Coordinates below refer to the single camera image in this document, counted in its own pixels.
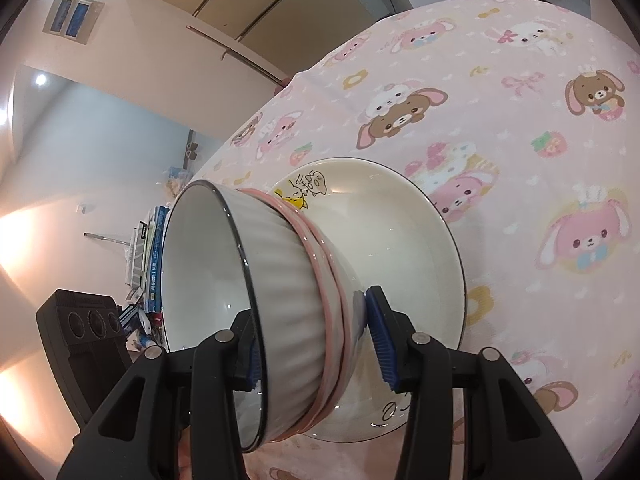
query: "pink tablecloth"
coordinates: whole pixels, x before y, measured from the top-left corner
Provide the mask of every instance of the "pink tablecloth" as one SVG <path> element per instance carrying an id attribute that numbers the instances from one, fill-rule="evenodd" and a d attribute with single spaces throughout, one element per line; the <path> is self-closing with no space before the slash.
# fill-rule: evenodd
<path id="1" fill-rule="evenodd" d="M 638 55 L 599 25 L 534 0 L 449 0 L 298 74 L 200 176 L 267 190 L 355 156 L 412 179 L 462 254 L 462 348 L 510 359 L 590 480 L 640 413 L 639 95 Z M 254 480 L 391 479 L 401 439 L 299 436 L 246 462 Z"/>

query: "black device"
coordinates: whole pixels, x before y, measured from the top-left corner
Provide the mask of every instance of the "black device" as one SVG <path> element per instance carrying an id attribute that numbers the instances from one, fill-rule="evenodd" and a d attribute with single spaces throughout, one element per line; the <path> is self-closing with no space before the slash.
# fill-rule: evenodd
<path id="1" fill-rule="evenodd" d="M 59 289 L 36 322 L 53 376 L 80 429 L 131 365 L 120 309 L 109 296 Z"/>
<path id="2" fill-rule="evenodd" d="M 397 393 L 411 393 L 396 480 L 448 480 L 452 389 L 464 388 L 465 480 L 579 480 L 551 422 L 494 348 L 445 348 L 370 290 L 394 347 Z M 191 426 L 193 480 L 246 480 L 233 390 L 250 391 L 252 314 L 238 313 L 196 348 L 146 349 L 77 437 L 58 480 L 175 480 L 181 430 Z"/>

